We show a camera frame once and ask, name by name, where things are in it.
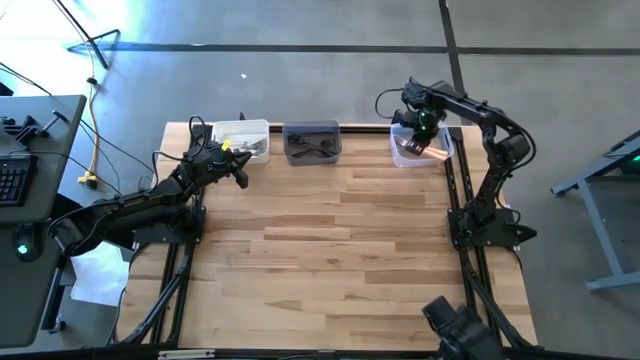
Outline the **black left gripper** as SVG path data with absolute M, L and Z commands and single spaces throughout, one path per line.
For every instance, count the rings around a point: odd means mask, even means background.
M 252 153 L 248 151 L 231 151 L 231 161 L 221 163 L 209 161 L 185 162 L 178 166 L 178 172 L 189 189 L 201 189 L 209 184 L 218 183 L 222 178 L 233 176 L 241 189 L 249 185 L 249 177 L 244 172 L 244 166 L 249 162 Z

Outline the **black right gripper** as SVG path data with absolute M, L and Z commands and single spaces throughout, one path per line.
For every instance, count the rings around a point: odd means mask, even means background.
M 432 139 L 439 132 L 439 122 L 445 116 L 443 110 L 432 108 L 426 98 L 427 87 L 415 79 L 409 79 L 404 85 L 401 100 L 406 110 L 416 114 L 416 123 L 413 128 L 412 140 L 408 140 L 405 148 L 412 154 L 418 153 L 418 145 L 422 149 L 427 148 Z

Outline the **grey translucent plastic bin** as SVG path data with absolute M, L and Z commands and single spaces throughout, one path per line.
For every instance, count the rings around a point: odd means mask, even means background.
M 300 145 L 291 144 L 287 140 L 290 133 L 301 135 L 307 141 L 319 145 L 325 138 L 334 138 L 338 147 L 337 155 L 332 157 L 319 157 L 315 153 L 305 155 L 301 158 L 291 157 L 290 154 L 304 150 Z M 342 152 L 341 132 L 336 121 L 323 120 L 315 122 L 289 122 L 285 123 L 282 129 L 283 135 L 283 152 L 288 163 L 291 166 L 311 166 L 311 165 L 329 165 L 337 162 Z

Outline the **clear plastic bin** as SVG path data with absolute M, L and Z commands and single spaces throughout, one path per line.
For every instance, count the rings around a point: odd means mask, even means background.
M 450 136 L 449 128 L 443 122 L 440 122 L 438 126 L 439 132 L 431 141 L 429 147 L 447 151 L 449 159 L 454 154 L 453 140 Z M 412 135 L 413 131 L 409 128 L 402 127 L 399 124 L 394 124 L 391 126 L 390 148 L 392 161 L 396 167 L 428 167 L 440 165 L 445 162 L 427 156 L 416 156 L 406 151 L 402 146 L 402 143 L 404 141 L 410 140 Z

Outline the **white plastic bin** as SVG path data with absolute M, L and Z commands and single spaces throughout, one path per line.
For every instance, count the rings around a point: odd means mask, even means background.
M 249 164 L 265 164 L 270 160 L 270 132 L 269 123 L 264 119 L 219 121 L 213 125 L 213 139 L 221 144 L 225 140 L 231 142 L 229 148 L 249 144 L 265 139 L 267 151 L 259 156 L 253 156 Z

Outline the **black floor stand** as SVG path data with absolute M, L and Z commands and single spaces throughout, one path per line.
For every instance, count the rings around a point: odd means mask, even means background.
M 90 35 L 62 0 L 51 1 L 63 17 L 70 23 L 72 28 L 77 32 L 80 37 L 81 45 L 85 47 L 88 54 L 92 56 L 92 59 L 97 60 L 104 70 L 108 70 L 110 65 L 100 48 L 101 41 L 110 36 L 118 38 L 121 31 L 119 29 L 113 29 L 98 35 Z

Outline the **grey office desk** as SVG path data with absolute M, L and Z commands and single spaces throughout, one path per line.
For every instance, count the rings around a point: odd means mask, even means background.
M 67 157 L 87 103 L 84 95 L 0 97 L 0 116 L 18 125 L 28 116 L 49 136 L 36 137 L 22 146 L 0 128 L 0 155 L 31 153 L 38 157 L 35 176 L 25 202 L 18 207 L 0 207 L 0 349 L 31 345 L 40 327 L 45 303 L 60 250 L 46 234 L 54 200 L 67 164 Z M 14 242 L 22 223 L 34 223 L 33 237 L 42 245 L 31 262 L 18 258 Z

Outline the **black bulky object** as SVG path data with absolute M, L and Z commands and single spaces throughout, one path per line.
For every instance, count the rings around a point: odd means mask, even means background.
M 439 296 L 422 313 L 440 339 L 436 360 L 506 360 L 490 329 L 466 306 L 454 309 Z

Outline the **black desk clamp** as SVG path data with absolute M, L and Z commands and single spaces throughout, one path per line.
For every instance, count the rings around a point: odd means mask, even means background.
M 31 115 L 27 115 L 21 125 L 18 125 L 12 117 L 0 116 L 0 127 L 7 135 L 13 136 L 15 141 L 27 146 L 35 138 L 48 138 L 49 129 L 57 122 L 68 122 L 68 118 L 57 110 L 54 110 L 52 115 L 53 118 L 44 126 Z

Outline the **black keyboard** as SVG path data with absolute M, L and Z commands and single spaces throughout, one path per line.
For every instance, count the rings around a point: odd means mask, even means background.
M 0 155 L 0 207 L 20 207 L 29 193 L 38 157 L 31 154 Z

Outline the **black table rail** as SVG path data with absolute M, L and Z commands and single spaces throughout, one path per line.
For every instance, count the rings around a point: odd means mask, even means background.
M 283 123 L 270 123 L 270 133 L 281 133 Z M 389 124 L 359 124 L 342 123 L 339 124 L 340 132 L 345 134 L 389 134 L 391 126 Z

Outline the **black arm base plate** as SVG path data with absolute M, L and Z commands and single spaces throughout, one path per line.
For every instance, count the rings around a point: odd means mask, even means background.
M 463 226 L 463 210 L 447 213 L 452 245 L 465 247 L 514 247 L 537 236 L 529 226 L 516 224 L 510 209 L 497 209 L 495 217 L 479 228 Z
M 168 243 L 191 245 L 200 242 L 206 219 L 203 205 L 189 204 L 173 209 L 151 225 L 135 231 L 137 243 Z

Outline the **black aluminium frame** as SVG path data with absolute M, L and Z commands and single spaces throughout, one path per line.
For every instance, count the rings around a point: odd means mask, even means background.
M 203 198 L 203 189 L 198 190 L 193 195 L 193 200 L 189 203 L 191 223 L 185 229 L 180 228 L 171 232 L 168 229 L 156 226 L 151 228 L 147 235 L 143 236 L 146 241 L 139 242 L 139 246 L 131 257 L 130 266 L 135 263 L 135 260 L 144 252 L 144 249 L 150 245 L 149 239 L 152 234 L 167 234 L 170 237 L 163 275 L 159 282 L 159 294 L 145 317 L 129 335 L 120 339 L 117 335 L 117 328 L 119 321 L 124 320 L 126 316 L 125 300 L 134 291 L 132 279 L 129 279 L 120 296 L 117 319 L 113 325 L 108 342 L 109 345 L 141 345 L 146 338 L 149 338 L 150 344 L 176 345 L 178 343 L 194 252 L 196 245 L 201 241 L 204 231 L 206 209 L 203 205 Z M 165 341 L 162 341 L 161 336 L 163 335 L 166 312 L 173 297 L 176 298 L 175 305 L 177 309 L 173 312 L 173 323 L 169 335 Z
M 500 171 L 491 168 L 486 174 L 479 192 L 474 193 L 466 148 L 464 146 L 463 131 L 455 127 L 451 129 L 449 133 L 453 140 L 454 152 L 458 157 L 463 192 L 466 198 L 466 203 L 461 204 L 456 187 L 456 176 L 453 172 L 452 161 L 447 159 L 445 161 L 445 170 L 451 200 L 450 209 L 463 210 L 464 227 L 471 229 L 479 228 L 495 217 L 497 209 L 510 209 L 497 205 L 499 192 L 503 184 L 502 174 Z M 513 212 L 514 218 L 516 211 L 513 209 L 510 210 Z M 507 340 L 513 348 L 531 348 L 533 345 L 525 340 L 516 328 L 511 325 L 493 297 L 489 266 L 485 252 L 487 247 L 454 247 L 460 258 L 466 303 L 475 311 L 477 309 L 476 301 L 481 300 L 483 302 L 489 321 L 490 332 L 497 341 Z

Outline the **silver metal bracket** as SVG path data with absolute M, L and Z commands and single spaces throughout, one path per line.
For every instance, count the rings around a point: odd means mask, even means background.
M 160 351 L 157 360 L 207 360 L 215 357 L 216 352 L 211 349 L 174 349 Z

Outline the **grey metal table frame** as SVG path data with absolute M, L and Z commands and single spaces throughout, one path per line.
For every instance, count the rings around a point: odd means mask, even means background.
M 600 159 L 551 187 L 562 197 L 582 195 L 611 274 L 590 280 L 591 291 L 640 285 L 640 269 L 630 271 L 621 245 L 640 244 L 640 130 L 616 143 Z

